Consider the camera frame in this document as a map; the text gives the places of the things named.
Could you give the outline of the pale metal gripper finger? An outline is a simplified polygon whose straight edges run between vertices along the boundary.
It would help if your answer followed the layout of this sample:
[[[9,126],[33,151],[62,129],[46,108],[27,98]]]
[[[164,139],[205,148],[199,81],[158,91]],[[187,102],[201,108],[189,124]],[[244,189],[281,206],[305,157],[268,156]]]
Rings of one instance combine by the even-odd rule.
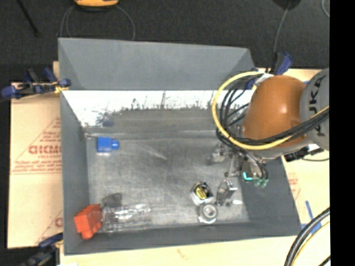
[[[232,202],[232,196],[238,190],[231,180],[225,179],[221,181],[217,188],[215,204],[217,206],[229,206]]]
[[[225,146],[223,144],[217,144],[213,151],[208,155],[206,164],[213,165],[215,163],[222,163],[225,159]]]

